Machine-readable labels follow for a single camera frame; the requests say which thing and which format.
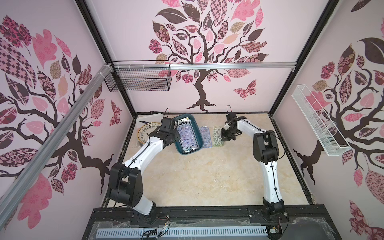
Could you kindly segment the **green dinosaur sticker sheet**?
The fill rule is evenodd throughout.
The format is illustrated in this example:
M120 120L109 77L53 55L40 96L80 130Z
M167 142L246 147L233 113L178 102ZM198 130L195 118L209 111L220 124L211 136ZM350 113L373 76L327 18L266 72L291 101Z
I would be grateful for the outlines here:
M221 126L215 126L213 127L213 147L223 147L224 142L222 141L222 127Z

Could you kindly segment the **purple white sticker sheet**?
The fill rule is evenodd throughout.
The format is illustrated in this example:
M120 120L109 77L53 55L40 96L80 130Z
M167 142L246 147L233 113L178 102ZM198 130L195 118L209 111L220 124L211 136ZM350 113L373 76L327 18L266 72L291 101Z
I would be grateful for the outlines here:
M199 130L203 139L203 148L212 148L213 142L209 127L199 127Z

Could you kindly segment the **teal storage box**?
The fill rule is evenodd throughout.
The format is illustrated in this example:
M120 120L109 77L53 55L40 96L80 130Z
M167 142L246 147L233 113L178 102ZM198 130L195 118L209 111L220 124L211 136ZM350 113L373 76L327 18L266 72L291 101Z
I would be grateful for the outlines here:
M180 139L175 142L177 151L181 155L189 155L203 148L204 141L196 122L191 114L174 117Z

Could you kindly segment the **dark purple sticker sheet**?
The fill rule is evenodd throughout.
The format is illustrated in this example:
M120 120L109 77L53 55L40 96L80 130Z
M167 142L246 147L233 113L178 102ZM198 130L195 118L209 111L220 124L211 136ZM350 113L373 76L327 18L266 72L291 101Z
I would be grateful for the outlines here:
M178 128L182 153L189 154L199 149L199 144L189 120L179 120Z

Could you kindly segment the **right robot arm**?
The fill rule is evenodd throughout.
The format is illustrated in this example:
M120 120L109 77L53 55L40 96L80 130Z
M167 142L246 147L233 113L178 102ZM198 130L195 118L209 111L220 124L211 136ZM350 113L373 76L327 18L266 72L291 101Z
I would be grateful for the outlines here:
M241 134L246 134L253 140L253 156L262 169L265 217L284 215L285 203L280 192L277 174L280 150L275 132L257 127L244 116L238 117L235 113L228 113L225 126L221 130L221 140L234 141Z

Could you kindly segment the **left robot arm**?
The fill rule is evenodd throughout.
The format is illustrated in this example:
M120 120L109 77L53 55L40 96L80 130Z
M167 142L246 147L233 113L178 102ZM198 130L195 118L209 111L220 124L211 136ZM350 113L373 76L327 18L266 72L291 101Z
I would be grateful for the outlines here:
M158 153L179 139L177 121L163 118L162 124L149 134L147 142L136 154L128 161L112 166L107 191L110 200L149 216L155 203L144 196L142 173Z

